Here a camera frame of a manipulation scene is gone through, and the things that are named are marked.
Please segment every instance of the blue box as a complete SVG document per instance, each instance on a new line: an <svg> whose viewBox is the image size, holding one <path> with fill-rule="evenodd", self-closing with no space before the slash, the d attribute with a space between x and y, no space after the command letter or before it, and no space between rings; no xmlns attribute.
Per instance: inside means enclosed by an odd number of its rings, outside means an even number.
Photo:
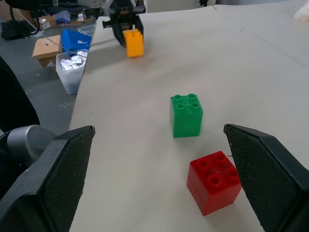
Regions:
<svg viewBox="0 0 309 232"><path fill-rule="evenodd" d="M77 51L82 49L89 50L91 36L78 33L76 31L65 29L61 35L63 52Z"/></svg>

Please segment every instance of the green lego block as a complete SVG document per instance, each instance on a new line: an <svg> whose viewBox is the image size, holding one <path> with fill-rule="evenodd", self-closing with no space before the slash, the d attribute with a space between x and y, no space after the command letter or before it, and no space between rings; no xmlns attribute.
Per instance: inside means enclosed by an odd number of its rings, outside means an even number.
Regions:
<svg viewBox="0 0 309 232"><path fill-rule="evenodd" d="M199 136L203 109L196 94L170 98L170 124L174 138Z"/></svg>

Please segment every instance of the floor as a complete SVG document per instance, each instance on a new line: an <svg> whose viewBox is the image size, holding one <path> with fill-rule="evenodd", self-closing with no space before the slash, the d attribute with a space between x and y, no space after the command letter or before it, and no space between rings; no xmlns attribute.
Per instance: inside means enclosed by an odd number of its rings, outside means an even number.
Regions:
<svg viewBox="0 0 309 232"><path fill-rule="evenodd" d="M66 28L77 30L94 22ZM56 27L46 30L44 34L58 35L63 30L64 27ZM70 125L76 94L67 94L55 71L42 67L38 61L31 58L33 47L39 38L42 36L5 41L0 37L0 55L9 64L28 95L41 125L56 134L62 134Z"/></svg>

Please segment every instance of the table surface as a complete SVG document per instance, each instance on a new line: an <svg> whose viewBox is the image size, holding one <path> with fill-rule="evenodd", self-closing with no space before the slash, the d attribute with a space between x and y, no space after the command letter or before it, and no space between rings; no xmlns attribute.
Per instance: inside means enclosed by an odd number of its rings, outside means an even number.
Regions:
<svg viewBox="0 0 309 232"><path fill-rule="evenodd" d="M95 125L72 232L262 232L243 191L203 217L189 162L222 150L234 123L275 135L307 168L309 24L304 1L145 14L145 55L128 59L99 18L71 129ZM170 97L196 93L199 137L173 139Z"/></svg>

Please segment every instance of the lego block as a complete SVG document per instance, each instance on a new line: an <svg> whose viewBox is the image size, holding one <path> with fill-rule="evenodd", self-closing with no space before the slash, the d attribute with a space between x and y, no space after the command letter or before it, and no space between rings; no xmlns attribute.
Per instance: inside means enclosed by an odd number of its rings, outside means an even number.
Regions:
<svg viewBox="0 0 309 232"><path fill-rule="evenodd" d="M174 138L199 136L203 109L196 94L170 98L170 124Z"/></svg>
<svg viewBox="0 0 309 232"><path fill-rule="evenodd" d="M190 163L187 187L205 216L232 204L241 183L232 162L219 151Z"/></svg>
<svg viewBox="0 0 309 232"><path fill-rule="evenodd" d="M126 30L124 32L126 41L126 53L128 57L139 57L144 55L143 35L138 29Z"/></svg>

